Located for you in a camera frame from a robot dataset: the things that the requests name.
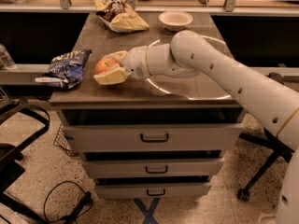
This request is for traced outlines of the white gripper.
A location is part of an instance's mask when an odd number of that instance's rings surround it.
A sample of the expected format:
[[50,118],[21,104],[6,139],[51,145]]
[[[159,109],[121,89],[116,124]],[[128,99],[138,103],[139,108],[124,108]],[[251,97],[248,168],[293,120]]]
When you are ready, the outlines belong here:
[[147,46],[142,46],[128,52],[120,50],[105,55],[105,58],[114,59],[117,63],[94,75],[95,81],[99,85],[114,85],[125,82],[129,76],[134,79],[148,78],[150,72],[147,67],[147,50]]

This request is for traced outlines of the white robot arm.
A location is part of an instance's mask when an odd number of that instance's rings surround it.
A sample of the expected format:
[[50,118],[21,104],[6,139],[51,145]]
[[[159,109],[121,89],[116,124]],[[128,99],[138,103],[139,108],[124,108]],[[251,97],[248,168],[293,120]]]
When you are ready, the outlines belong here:
[[184,30],[171,42],[104,56],[94,78],[100,85],[131,77],[194,77],[203,72],[230,94],[278,141],[289,147],[289,162],[275,224],[299,224],[299,93],[214,49],[199,34]]

